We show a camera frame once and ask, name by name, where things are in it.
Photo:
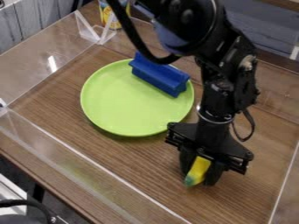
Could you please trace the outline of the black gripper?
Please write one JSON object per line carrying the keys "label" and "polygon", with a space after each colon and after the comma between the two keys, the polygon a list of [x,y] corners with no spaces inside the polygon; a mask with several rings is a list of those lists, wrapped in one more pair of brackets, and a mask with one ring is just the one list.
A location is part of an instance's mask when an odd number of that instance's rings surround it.
{"label": "black gripper", "polygon": [[225,171],[246,174],[249,163],[254,160],[251,150],[233,137],[229,124],[170,122],[166,142],[181,152],[183,175],[190,172],[198,156],[213,162],[203,181],[206,186],[218,183]]}

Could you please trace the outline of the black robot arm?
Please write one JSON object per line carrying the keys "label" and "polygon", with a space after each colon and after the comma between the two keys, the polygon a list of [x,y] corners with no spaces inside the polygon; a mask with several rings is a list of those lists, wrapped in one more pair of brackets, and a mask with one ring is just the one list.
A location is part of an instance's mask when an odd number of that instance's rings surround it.
{"label": "black robot arm", "polygon": [[137,50],[157,64],[169,65],[193,56],[201,67],[203,92],[197,123],[167,124],[166,142],[179,151],[185,184],[213,186],[227,171],[247,172],[254,152],[242,143],[235,116],[251,126],[249,107],[258,102],[258,50],[230,22],[221,0],[135,0],[134,6],[153,19],[170,55],[157,57],[142,40],[118,0],[107,0]]}

